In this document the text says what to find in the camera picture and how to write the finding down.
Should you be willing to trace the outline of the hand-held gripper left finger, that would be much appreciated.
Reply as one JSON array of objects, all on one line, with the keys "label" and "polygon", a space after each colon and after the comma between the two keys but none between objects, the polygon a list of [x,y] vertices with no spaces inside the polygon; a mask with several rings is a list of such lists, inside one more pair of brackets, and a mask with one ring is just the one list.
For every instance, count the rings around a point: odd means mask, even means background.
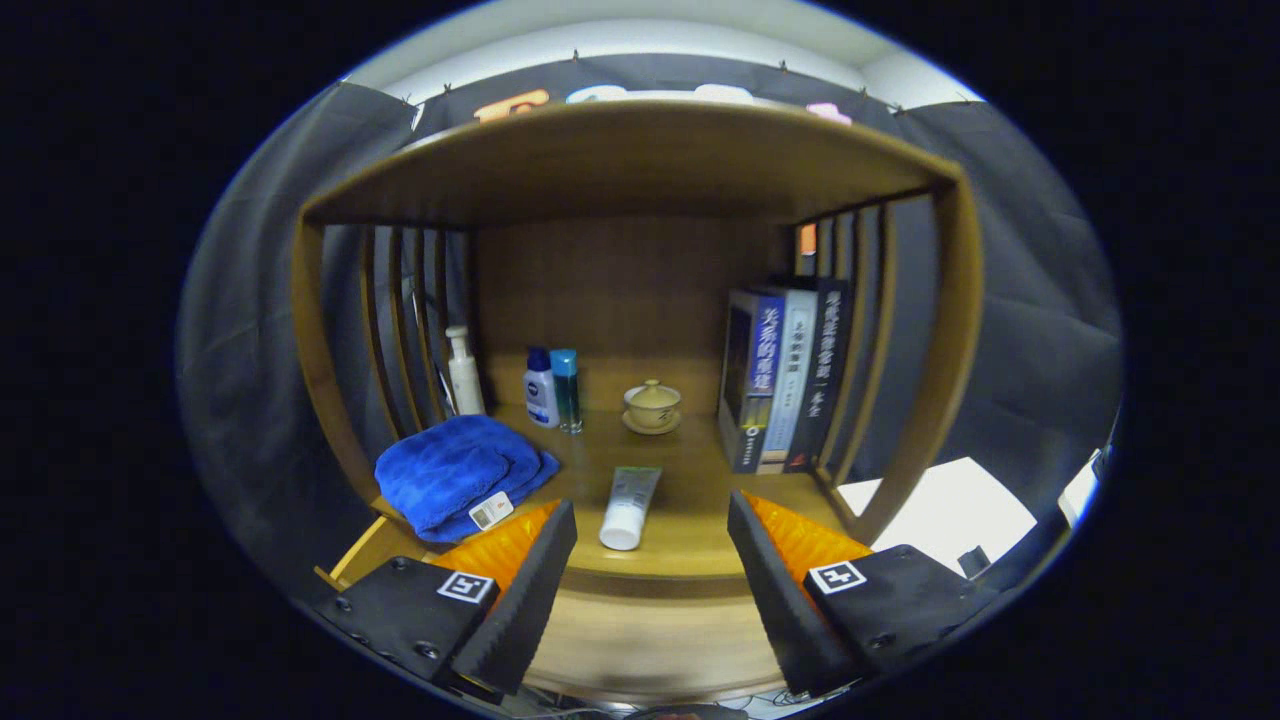
[{"label": "hand-held gripper left finger", "polygon": [[426,559],[376,521],[315,616],[333,635],[435,691],[504,698],[524,684],[577,541],[573,505],[544,503]]}]

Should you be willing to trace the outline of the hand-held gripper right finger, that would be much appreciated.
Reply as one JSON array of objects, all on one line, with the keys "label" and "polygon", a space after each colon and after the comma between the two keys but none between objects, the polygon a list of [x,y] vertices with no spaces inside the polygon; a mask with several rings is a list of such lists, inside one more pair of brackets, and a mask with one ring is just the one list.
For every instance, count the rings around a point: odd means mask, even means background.
[{"label": "hand-held gripper right finger", "polygon": [[730,496],[727,528],[795,694],[900,673],[998,596],[910,544],[874,551],[740,489]]}]

